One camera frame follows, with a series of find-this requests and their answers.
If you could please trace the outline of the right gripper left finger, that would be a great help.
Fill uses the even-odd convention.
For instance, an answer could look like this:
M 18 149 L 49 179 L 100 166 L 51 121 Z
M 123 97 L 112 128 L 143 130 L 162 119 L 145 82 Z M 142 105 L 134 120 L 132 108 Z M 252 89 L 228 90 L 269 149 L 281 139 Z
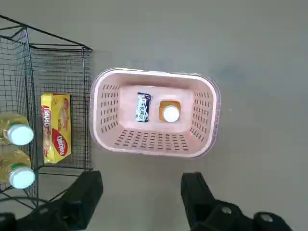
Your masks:
M 93 216 L 103 194 L 103 180 L 99 171 L 79 175 L 57 200 L 36 197 L 7 197 L 0 201 L 34 200 L 41 202 L 28 215 L 17 219 L 14 213 L 0 214 L 2 231 L 82 231 Z

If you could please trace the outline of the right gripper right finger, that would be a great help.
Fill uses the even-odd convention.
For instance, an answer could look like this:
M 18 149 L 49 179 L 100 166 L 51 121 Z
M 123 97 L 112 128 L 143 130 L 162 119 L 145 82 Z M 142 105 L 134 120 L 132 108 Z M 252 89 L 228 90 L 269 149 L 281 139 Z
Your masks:
M 261 211 L 249 218 L 237 205 L 216 199 L 200 172 L 182 174 L 181 197 L 192 231 L 291 230 L 276 214 Z

